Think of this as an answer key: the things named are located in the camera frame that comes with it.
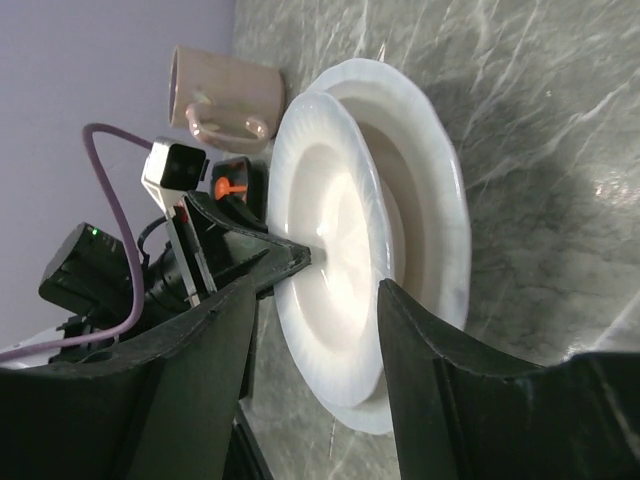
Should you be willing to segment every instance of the mug handle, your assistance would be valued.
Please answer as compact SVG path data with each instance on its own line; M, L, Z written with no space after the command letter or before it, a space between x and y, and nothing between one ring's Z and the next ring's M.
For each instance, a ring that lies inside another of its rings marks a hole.
M206 103L192 103L187 107L185 116L189 131L196 140L233 153L259 152L271 137L266 121L259 115L235 112ZM244 129L253 138L223 133L207 124L218 125L221 129L225 126Z

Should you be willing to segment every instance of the gray wall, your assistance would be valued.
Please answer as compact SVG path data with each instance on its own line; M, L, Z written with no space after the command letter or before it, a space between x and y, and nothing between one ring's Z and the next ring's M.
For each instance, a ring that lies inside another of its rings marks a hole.
M172 50L180 43L229 53L233 6L234 0L2 2L0 347L68 316L41 300L37 287L75 225L88 221L119 236L82 146L83 125L106 122L149 140L191 142L168 126ZM97 138L137 236L160 214L140 185L146 152Z

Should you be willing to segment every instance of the stacked plate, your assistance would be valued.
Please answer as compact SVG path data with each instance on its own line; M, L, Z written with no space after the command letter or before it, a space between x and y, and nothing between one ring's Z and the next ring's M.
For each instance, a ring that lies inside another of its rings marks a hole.
M393 429L376 313L392 278L462 329L471 233L460 166L429 100L384 63L352 59L293 100L269 178L271 233L312 265L275 288L305 381L339 421Z

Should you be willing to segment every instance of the beige mug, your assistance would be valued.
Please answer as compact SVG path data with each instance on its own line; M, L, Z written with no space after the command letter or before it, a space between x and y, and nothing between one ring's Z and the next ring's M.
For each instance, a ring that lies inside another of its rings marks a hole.
M262 150L278 130L284 84L269 67L177 46L171 66L169 123L233 153Z

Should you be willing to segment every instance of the countertop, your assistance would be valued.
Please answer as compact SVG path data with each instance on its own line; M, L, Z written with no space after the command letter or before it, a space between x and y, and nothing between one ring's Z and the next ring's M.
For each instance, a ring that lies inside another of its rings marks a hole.
M234 53L279 68L289 99L352 57L423 89L462 166L475 337L557 363L592 348L638 292L637 2L238 0ZM313 397L272 299L244 406L278 479L399 477L392 435L352 432Z

